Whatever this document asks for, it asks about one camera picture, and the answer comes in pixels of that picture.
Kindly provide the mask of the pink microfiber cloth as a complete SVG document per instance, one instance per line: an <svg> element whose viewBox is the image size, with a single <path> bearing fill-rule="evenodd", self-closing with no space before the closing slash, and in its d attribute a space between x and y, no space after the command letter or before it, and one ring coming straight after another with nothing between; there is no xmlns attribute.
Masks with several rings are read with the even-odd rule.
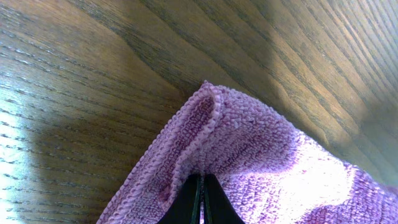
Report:
<svg viewBox="0 0 398 224"><path fill-rule="evenodd" d="M257 99L207 82L165 125L98 221L156 223L192 174L214 174L246 223L397 222L396 190Z"/></svg>

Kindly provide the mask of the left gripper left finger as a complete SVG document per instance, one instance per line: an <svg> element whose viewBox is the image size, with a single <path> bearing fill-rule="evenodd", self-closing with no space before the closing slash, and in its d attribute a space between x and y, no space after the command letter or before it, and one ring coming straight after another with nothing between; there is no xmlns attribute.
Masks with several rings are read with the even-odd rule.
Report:
<svg viewBox="0 0 398 224"><path fill-rule="evenodd" d="M178 195L158 224L199 224L201 176L193 174L184 182Z"/></svg>

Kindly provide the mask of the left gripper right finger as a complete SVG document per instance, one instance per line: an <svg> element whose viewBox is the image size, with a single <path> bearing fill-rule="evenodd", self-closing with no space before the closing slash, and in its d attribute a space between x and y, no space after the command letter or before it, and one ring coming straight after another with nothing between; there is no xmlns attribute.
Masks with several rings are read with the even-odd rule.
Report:
<svg viewBox="0 0 398 224"><path fill-rule="evenodd" d="M244 224L214 174L204 178L205 224Z"/></svg>

